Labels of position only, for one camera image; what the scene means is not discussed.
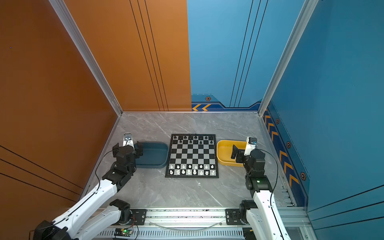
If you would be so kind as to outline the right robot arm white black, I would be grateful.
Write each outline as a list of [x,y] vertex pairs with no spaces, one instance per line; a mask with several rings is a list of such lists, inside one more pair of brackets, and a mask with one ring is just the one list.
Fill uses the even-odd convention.
[[233,146],[231,158],[243,164],[246,170],[246,187],[252,200],[240,204],[243,223],[250,225],[257,240],[289,240],[283,220],[276,205],[274,190],[265,175],[266,151],[247,144],[245,150]]

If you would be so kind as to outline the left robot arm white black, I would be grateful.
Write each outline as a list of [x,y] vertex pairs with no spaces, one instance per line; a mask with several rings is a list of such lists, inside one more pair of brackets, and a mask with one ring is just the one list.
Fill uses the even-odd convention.
[[143,145],[128,141],[125,146],[113,146],[111,152],[116,161],[97,186],[53,221],[42,221],[34,230],[34,240],[92,240],[112,224],[133,222],[131,206],[122,200],[112,201],[93,215],[131,179],[137,169],[136,159],[143,155]]

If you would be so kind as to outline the white chess pieces row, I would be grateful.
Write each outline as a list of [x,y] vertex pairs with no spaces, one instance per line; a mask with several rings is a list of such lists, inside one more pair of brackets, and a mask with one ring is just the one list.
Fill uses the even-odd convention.
[[170,164],[167,177],[218,178],[215,164]]

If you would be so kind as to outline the black chess pieces on board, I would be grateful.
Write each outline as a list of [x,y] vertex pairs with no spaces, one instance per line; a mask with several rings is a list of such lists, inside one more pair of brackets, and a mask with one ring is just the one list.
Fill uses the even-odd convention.
[[171,136],[172,144],[184,145],[213,145],[216,135],[198,135],[198,134],[173,134]]

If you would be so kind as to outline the left green circuit board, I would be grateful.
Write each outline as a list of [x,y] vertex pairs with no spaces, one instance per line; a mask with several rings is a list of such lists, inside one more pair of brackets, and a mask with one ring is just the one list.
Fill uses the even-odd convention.
[[116,228],[113,234],[113,239],[130,238],[134,235],[134,230],[128,228]]

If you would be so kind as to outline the yellow plastic tray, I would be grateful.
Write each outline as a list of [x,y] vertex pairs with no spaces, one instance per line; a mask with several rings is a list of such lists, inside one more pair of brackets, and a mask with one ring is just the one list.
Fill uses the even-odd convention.
[[247,142],[234,140],[221,140],[217,143],[217,158],[218,162],[223,166],[243,167],[243,164],[238,164],[231,159],[233,145],[237,148],[245,150]]

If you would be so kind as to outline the teal plastic tray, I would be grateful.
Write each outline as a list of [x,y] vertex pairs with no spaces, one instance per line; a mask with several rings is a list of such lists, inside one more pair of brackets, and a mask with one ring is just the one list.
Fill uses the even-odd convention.
[[137,149],[143,149],[143,155],[136,159],[138,169],[162,169],[167,164],[169,147],[161,142],[137,142],[134,144]]

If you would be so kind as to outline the black white chessboard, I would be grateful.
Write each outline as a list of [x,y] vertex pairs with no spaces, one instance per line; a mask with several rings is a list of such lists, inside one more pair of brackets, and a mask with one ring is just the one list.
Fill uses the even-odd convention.
[[215,143],[213,145],[190,145],[190,144],[188,145],[174,144],[173,145],[172,139],[171,139],[168,159],[166,164],[166,173],[169,169],[170,164],[215,164],[219,174],[218,158],[217,158],[217,141],[215,140]]

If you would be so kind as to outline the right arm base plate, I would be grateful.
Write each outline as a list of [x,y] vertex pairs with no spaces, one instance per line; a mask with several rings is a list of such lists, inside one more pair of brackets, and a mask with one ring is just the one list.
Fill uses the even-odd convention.
[[226,217],[226,223],[227,225],[234,226],[234,225],[243,225],[243,226],[250,226],[248,220],[247,220],[247,212],[251,212],[254,214],[256,218],[256,222],[263,223],[265,221],[264,216],[262,215],[262,212],[258,208],[251,208],[244,210],[243,212],[240,211],[240,209],[226,209],[225,210],[225,217]]

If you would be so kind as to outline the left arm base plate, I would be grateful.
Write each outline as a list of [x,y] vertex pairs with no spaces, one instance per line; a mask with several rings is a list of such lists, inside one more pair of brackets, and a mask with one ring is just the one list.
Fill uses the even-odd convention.
[[122,211],[119,220],[113,225],[118,226],[131,226],[139,225],[142,226],[145,223],[147,215],[147,209],[130,209]]

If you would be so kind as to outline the aluminium mounting rail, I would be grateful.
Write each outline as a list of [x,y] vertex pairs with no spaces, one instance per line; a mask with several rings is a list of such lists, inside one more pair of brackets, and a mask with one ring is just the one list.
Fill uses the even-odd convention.
[[[172,231],[203,231],[226,223],[225,208],[149,208],[144,225]],[[315,240],[307,213],[300,207],[278,208],[285,228],[301,227],[303,238]]]

